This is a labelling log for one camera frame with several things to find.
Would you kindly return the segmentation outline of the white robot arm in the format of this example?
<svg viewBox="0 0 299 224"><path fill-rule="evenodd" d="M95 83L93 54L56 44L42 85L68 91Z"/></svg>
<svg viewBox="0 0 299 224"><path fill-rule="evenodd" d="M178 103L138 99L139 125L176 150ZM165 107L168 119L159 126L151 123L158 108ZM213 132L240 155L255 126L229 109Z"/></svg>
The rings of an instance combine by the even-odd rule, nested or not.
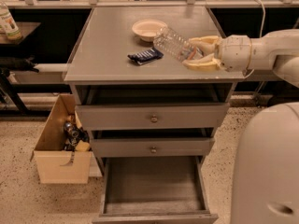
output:
<svg viewBox="0 0 299 224"><path fill-rule="evenodd" d="M193 37L200 58L183 64L198 71L270 70L299 83L299 30ZM270 106L253 117L235 155L230 224L299 224L299 103Z"/></svg>

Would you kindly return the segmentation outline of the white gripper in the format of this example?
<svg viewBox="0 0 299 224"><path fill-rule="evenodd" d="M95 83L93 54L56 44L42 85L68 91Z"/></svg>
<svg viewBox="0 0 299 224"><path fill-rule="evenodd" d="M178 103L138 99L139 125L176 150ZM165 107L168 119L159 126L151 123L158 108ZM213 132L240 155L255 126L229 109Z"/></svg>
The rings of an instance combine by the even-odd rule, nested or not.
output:
<svg viewBox="0 0 299 224"><path fill-rule="evenodd" d="M221 67L228 72L243 72L249 65L251 40L246 35L217 35L193 37L189 42L207 56L197 60L184 60L184 66L201 72L214 72Z"/></svg>

